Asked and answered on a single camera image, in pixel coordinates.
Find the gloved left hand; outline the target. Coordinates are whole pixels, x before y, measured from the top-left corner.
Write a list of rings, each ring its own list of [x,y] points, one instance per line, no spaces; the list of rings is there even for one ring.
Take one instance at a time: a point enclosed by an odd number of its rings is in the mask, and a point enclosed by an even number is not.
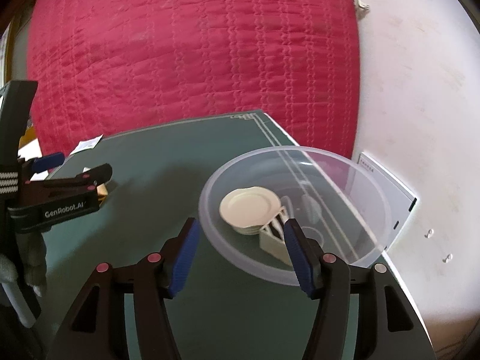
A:
[[[43,297],[47,291],[47,247],[41,232],[17,234],[22,276],[38,297]],[[14,283],[19,272],[12,261],[1,255],[1,283]]]

